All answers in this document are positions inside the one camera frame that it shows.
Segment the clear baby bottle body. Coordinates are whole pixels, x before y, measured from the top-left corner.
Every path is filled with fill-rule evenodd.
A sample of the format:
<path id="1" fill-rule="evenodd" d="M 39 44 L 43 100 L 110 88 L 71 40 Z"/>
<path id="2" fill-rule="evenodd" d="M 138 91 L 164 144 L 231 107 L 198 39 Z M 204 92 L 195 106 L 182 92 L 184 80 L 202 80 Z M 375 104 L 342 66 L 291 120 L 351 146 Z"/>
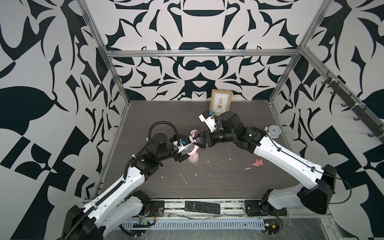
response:
<path id="1" fill-rule="evenodd" d="M 184 150 L 182 150 L 182 154 L 185 155 L 185 154 L 189 154 L 189 153 L 195 153 L 197 150 L 198 150 L 198 146 L 196 146 L 195 144 L 191 144 L 191 145 L 188 145 Z"/>

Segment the pink bottle cap dome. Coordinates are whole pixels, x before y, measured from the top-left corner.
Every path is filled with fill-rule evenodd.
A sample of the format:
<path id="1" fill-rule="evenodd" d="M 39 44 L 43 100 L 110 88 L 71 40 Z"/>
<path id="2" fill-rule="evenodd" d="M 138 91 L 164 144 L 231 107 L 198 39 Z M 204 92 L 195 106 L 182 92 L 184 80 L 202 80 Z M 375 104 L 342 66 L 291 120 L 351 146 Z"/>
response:
<path id="1" fill-rule="evenodd" d="M 188 155 L 189 155 L 188 161 L 190 163 L 196 164 L 199 161 L 199 153 L 198 152 L 195 152 L 193 154 L 189 153 Z"/>

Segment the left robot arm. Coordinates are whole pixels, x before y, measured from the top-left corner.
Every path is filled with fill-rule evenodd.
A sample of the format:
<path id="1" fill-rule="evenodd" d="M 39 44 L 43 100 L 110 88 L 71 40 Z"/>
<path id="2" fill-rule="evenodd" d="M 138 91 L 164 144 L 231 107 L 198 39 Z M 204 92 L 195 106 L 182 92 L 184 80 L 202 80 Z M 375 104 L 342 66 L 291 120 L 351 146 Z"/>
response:
<path id="1" fill-rule="evenodd" d="M 151 125 L 144 147 L 128 161 L 124 174 L 106 191 L 82 208 L 66 215 L 62 240 L 102 240 L 128 219 L 149 213 L 151 198 L 137 188 L 152 176 L 162 162 L 182 162 L 196 154 L 199 132 L 181 136 L 170 122 Z"/>

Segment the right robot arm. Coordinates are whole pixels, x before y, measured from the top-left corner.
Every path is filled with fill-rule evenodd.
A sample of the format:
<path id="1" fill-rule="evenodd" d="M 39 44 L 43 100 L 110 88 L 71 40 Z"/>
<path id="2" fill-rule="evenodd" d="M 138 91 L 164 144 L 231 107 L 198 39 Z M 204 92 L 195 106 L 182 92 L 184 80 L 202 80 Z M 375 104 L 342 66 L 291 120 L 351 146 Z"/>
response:
<path id="1" fill-rule="evenodd" d="M 260 215 L 273 215 L 295 207 L 305 207 L 320 215 L 327 213 L 338 180 L 336 168 L 322 167 L 296 155 L 264 130 L 244 126 L 240 117 L 231 111 L 218 117 L 205 111 L 199 119 L 209 128 L 197 136 L 201 148 L 232 142 L 238 148 L 270 161 L 299 182 L 294 187 L 267 190 L 259 201 Z"/>

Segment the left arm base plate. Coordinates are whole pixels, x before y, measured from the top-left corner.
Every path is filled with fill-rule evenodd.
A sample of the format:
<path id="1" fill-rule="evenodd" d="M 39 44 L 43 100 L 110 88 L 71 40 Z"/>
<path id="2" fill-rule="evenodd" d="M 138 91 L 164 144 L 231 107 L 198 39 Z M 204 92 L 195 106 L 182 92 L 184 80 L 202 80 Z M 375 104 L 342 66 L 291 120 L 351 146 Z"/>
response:
<path id="1" fill-rule="evenodd" d="M 165 210 L 165 201 L 154 200 L 147 210 L 145 210 L 143 217 L 163 217 Z"/>

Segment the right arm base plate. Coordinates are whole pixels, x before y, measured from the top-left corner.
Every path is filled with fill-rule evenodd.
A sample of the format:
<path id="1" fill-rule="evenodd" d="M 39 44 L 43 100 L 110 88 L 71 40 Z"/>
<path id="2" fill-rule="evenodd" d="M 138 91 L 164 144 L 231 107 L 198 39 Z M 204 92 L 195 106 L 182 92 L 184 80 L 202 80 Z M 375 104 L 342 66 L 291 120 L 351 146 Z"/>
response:
<path id="1" fill-rule="evenodd" d="M 245 212 L 249 217 L 258 216 L 287 216 L 288 211 L 286 208 L 275 209 L 266 201 L 262 200 L 245 200 Z"/>

